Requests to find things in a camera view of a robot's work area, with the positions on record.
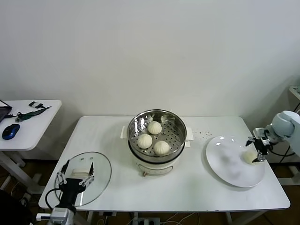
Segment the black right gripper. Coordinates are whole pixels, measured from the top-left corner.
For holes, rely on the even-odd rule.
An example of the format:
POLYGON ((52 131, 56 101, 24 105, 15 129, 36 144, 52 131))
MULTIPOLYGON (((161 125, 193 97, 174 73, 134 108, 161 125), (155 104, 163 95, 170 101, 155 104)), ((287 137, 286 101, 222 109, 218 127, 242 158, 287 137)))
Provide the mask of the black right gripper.
POLYGON ((266 160, 266 155, 268 155, 269 145, 265 145, 261 139, 256 139, 255 137, 249 137, 246 141, 245 146, 255 144, 255 148, 259 151, 256 157, 252 160, 252 163, 262 163, 266 160))

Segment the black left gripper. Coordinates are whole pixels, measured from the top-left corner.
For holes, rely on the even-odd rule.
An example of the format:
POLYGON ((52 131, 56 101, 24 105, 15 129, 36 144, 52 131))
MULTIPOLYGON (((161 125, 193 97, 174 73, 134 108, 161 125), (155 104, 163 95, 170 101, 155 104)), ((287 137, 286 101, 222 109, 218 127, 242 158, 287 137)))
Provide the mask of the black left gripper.
POLYGON ((65 172, 68 168, 69 160, 63 165, 61 170, 57 173, 59 189, 62 192, 59 207, 66 208, 67 206, 74 206, 79 193, 85 191, 94 181, 94 166, 91 163, 88 176, 82 179, 67 178, 65 172))

